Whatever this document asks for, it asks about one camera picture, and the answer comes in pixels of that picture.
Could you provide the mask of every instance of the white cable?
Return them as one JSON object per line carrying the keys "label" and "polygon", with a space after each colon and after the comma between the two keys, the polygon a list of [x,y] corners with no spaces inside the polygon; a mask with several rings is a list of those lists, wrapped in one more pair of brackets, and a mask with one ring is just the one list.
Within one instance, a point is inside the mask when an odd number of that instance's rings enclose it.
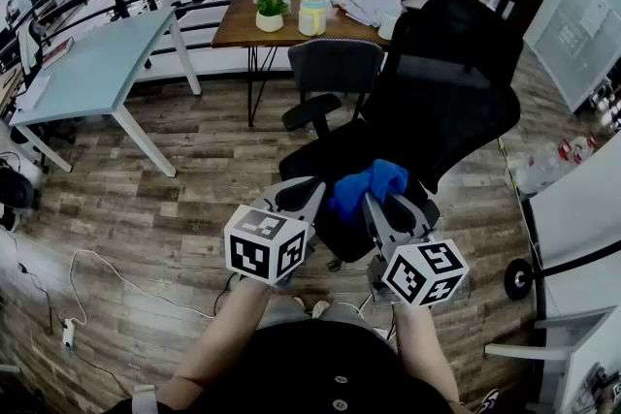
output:
{"label": "white cable", "polygon": [[75,262],[75,260],[76,260],[76,256],[77,256],[79,253],[81,253],[81,252],[96,255],[99,259],[101,259],[103,262],[105,262],[105,263],[106,263],[106,264],[107,264],[107,265],[108,265],[108,266],[109,266],[109,267],[110,267],[110,268],[114,271],[114,274],[116,274],[116,275],[117,275],[117,276],[118,276],[118,277],[119,277],[122,281],[124,281],[125,283],[128,283],[129,285],[133,286],[134,288],[136,288],[137,290],[141,291],[141,292],[142,292],[142,293],[144,293],[145,295],[148,295],[148,296],[150,296],[150,297],[156,297],[157,299],[159,299],[159,300],[161,300],[161,301],[164,301],[164,302],[167,302],[167,303],[169,303],[170,305],[173,305],[174,307],[177,307],[177,308],[179,308],[179,309],[191,310],[191,311],[196,312],[197,314],[199,314],[199,315],[201,315],[201,316],[203,316],[203,317],[207,317],[207,318],[209,318],[209,319],[213,319],[213,316],[209,316],[209,315],[207,315],[207,314],[204,314],[204,313],[203,313],[203,312],[201,312],[200,310],[197,310],[197,309],[192,308],[192,307],[186,307],[186,306],[184,306],[184,305],[179,305],[178,303],[174,303],[174,302],[172,302],[172,301],[169,301],[168,299],[166,299],[166,298],[164,298],[164,297],[161,297],[161,296],[159,296],[159,295],[155,295],[155,294],[152,294],[152,293],[149,293],[149,292],[147,292],[147,291],[143,290],[143,289],[142,289],[141,287],[139,287],[136,283],[132,283],[132,282],[131,282],[131,281],[129,281],[128,279],[126,279],[126,278],[124,278],[123,276],[121,276],[121,275],[120,275],[120,273],[116,270],[116,268],[115,268],[112,264],[110,264],[108,261],[106,261],[106,259],[104,259],[102,256],[100,256],[97,252],[95,252],[95,251],[93,251],[93,250],[84,250],[84,249],[79,249],[79,250],[76,250],[76,251],[74,252],[73,257],[71,258],[71,265],[69,266],[69,282],[71,283],[71,289],[74,291],[74,295],[76,296],[76,301],[78,302],[78,305],[80,306],[80,309],[82,310],[82,314],[84,315],[84,322],[80,321],[79,319],[77,319],[77,318],[75,318],[75,317],[74,317],[74,318],[71,318],[71,319],[70,319],[70,321],[75,321],[76,323],[79,323],[79,324],[81,324],[82,326],[85,326],[85,325],[86,325],[86,323],[87,323],[87,321],[88,321],[88,318],[87,318],[87,316],[86,316],[86,311],[84,310],[84,307],[82,307],[82,303],[80,302],[80,299],[78,298],[78,293],[76,292],[76,287],[74,286],[74,281],[73,281],[73,278],[72,278],[72,271],[73,271],[73,268],[74,268],[74,262]]}
{"label": "white cable", "polygon": [[354,309],[356,309],[356,312],[362,316],[362,312],[360,312],[360,309],[356,307],[353,303],[349,303],[349,302],[335,302],[335,303],[342,303],[343,305],[349,305],[350,307],[353,307]]}
{"label": "white cable", "polygon": [[343,305],[349,305],[350,307],[353,307],[354,309],[356,309],[356,312],[357,312],[358,314],[360,314],[360,317],[364,319],[364,318],[365,318],[365,316],[364,316],[364,314],[362,313],[362,309],[364,309],[364,308],[365,308],[365,305],[366,305],[367,303],[369,303],[369,301],[371,300],[371,297],[372,297],[372,296],[373,296],[373,294],[369,294],[369,296],[367,297],[367,299],[366,299],[364,302],[362,302],[362,305],[360,305],[360,308],[356,307],[353,303],[349,303],[349,302],[335,302],[335,303],[342,303]]}
{"label": "white cable", "polygon": [[[9,235],[9,237],[11,237],[12,239],[15,239],[9,232],[6,232],[7,235]],[[16,234],[17,237],[20,237],[21,239],[25,239],[27,240],[29,243],[33,243],[34,245],[38,245],[42,248],[45,248],[45,250],[51,250],[49,247],[46,247],[44,245],[41,245],[40,243],[33,241],[31,239],[28,239],[27,237],[23,237],[22,235],[18,235]],[[69,283],[71,284],[71,289],[74,292],[74,296],[76,297],[76,302],[78,303],[78,306],[80,307],[80,310],[82,311],[82,314],[84,315],[84,321],[80,321],[80,319],[78,318],[71,318],[70,321],[74,321],[82,326],[86,326],[86,323],[88,322],[88,317],[86,316],[86,311],[84,310],[84,307],[82,307],[82,303],[80,302],[80,298],[78,297],[78,293],[76,292],[76,287],[74,286],[74,281],[73,281],[73,277],[72,277],[72,272],[73,272],[73,268],[74,268],[74,262],[76,260],[76,256],[80,253],[80,252],[87,252],[89,254],[94,254],[96,255],[99,259],[101,259],[104,263],[106,263],[113,271],[114,274],[116,274],[122,281],[124,281],[125,283],[130,284],[131,286],[133,286],[134,288],[138,289],[139,291],[141,291],[142,293],[144,293],[145,295],[148,295],[149,297],[156,297],[157,299],[164,301],[166,303],[169,303],[170,305],[177,307],[179,309],[184,309],[184,310],[191,310],[192,312],[196,312],[197,314],[209,318],[209,319],[213,319],[213,316],[210,316],[208,314],[204,314],[203,312],[201,312],[200,310],[197,310],[195,308],[192,307],[186,307],[184,305],[179,305],[178,303],[174,303],[172,301],[169,301],[168,299],[161,297],[159,295],[155,295],[152,293],[149,293],[145,290],[143,290],[141,287],[139,287],[136,283],[132,283],[131,281],[129,281],[128,279],[124,278],[123,276],[120,275],[120,273],[116,270],[116,268],[109,263],[108,261],[106,261],[106,259],[104,259],[102,256],[100,256],[97,252],[94,252],[93,250],[84,250],[84,249],[79,249],[76,250],[74,252],[74,255],[71,258],[71,265],[69,266]],[[17,241],[16,241],[16,259],[17,259]]]}
{"label": "white cable", "polygon": [[373,294],[369,294],[369,296],[367,297],[367,299],[366,299],[364,302],[362,302],[362,305],[360,305],[360,315],[361,315],[361,316],[362,316],[362,309],[364,309],[364,308],[365,308],[365,305],[366,305],[367,303],[369,303],[369,301],[371,300],[371,297],[372,297],[372,296],[373,296]]}

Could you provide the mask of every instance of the white cup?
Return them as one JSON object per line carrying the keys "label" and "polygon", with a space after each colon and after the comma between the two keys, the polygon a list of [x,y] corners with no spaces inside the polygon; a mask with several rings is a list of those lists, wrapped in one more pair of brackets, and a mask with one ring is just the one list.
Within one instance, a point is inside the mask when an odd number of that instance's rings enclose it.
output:
{"label": "white cup", "polygon": [[380,38],[384,40],[392,39],[392,32],[395,31],[395,24],[397,24],[397,19],[401,13],[384,13],[381,17],[381,26],[379,27],[379,31],[377,34]]}

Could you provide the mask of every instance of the power strip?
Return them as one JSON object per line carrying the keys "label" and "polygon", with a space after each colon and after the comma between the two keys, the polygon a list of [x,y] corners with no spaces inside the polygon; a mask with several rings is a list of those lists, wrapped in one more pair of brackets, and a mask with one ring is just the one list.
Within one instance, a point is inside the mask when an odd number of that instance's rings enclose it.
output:
{"label": "power strip", "polygon": [[62,327],[62,344],[66,347],[73,348],[76,325],[71,319],[65,319],[65,324]]}

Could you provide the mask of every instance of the white desk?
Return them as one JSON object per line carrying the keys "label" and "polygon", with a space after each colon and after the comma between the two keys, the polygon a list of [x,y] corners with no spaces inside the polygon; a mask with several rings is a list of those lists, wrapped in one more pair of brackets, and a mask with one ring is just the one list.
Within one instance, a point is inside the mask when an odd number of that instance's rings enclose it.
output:
{"label": "white desk", "polygon": [[567,327],[568,329],[592,324],[590,330],[575,343],[557,347],[522,347],[489,344],[485,353],[540,361],[559,361],[565,364],[554,404],[554,412],[570,412],[580,387],[595,363],[605,368],[606,374],[621,368],[621,307],[537,321],[535,328]]}
{"label": "white desk", "polygon": [[123,105],[153,48],[170,28],[181,65],[194,95],[201,86],[190,63],[173,9],[128,17],[87,33],[71,51],[41,77],[51,76],[39,102],[31,111],[18,111],[11,119],[21,134],[67,173],[71,165],[44,144],[29,124],[111,114],[143,152],[166,175],[177,173]]}

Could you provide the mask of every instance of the sneaker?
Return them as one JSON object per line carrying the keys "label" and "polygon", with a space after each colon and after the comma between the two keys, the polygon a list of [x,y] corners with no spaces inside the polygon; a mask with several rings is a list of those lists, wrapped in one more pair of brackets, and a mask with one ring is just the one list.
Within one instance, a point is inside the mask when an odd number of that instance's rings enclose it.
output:
{"label": "sneaker", "polygon": [[492,390],[489,394],[485,396],[483,402],[480,407],[476,410],[474,414],[481,414],[481,412],[487,412],[490,410],[494,410],[496,407],[496,400],[498,400],[498,395],[501,394],[501,391],[498,389]]}
{"label": "sneaker", "polygon": [[319,301],[318,303],[316,303],[312,308],[312,318],[317,319],[329,306],[330,303],[326,301]]}

